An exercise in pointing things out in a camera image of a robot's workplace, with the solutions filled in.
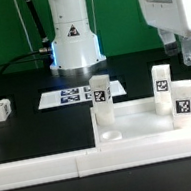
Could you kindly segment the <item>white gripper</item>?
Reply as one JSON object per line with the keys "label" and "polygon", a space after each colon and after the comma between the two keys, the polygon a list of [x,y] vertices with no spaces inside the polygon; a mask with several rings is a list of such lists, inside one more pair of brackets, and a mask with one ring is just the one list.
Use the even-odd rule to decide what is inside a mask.
{"label": "white gripper", "polygon": [[179,53],[174,34],[179,35],[184,64],[191,66],[191,0],[139,0],[139,5],[147,24],[158,29],[165,54]]}

